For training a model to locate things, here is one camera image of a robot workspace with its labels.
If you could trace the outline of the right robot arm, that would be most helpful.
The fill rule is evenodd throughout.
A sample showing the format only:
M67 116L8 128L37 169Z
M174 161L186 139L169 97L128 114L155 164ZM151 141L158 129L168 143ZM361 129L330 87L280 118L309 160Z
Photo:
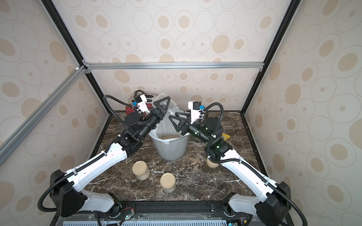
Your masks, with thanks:
M189 113L175 112L169 115L175 130L183 135L188 133L205 143L208 160L230 170L255 194L255 197L232 195L228 200L232 211L257 216L266 226L284 226L283 220L290 209L294 209L306 226L307 219L292 201L288 184L277 183L262 174L222 138L222 104L214 102L205 107L199 101L190 101L189 107Z

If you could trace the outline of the beige jar lid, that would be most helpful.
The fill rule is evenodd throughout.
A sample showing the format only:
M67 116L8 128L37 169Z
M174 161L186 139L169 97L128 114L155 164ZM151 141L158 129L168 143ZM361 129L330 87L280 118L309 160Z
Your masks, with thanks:
M206 163L207 163L208 167L210 167L212 169L217 168L219 166L219 164L213 163L212 161L210 161L209 158L206 160Z

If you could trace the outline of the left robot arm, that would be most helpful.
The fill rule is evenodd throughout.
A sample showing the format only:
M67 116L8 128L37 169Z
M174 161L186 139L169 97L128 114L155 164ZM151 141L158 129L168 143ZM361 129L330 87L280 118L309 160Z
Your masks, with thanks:
M146 136L163 120L171 101L167 96L155 101L154 106L148 108L145 96L141 95L136 99L140 102L135 104L135 107L142 113L133 112L124 120L119 120L124 132L117 136L105 151L66 172L57 170L52 173L50 187L37 203L38 210L58 211L62 217L69 217L80 211L119 211L120 206L111 195L89 192L85 187L110 167L136 153L142 147Z

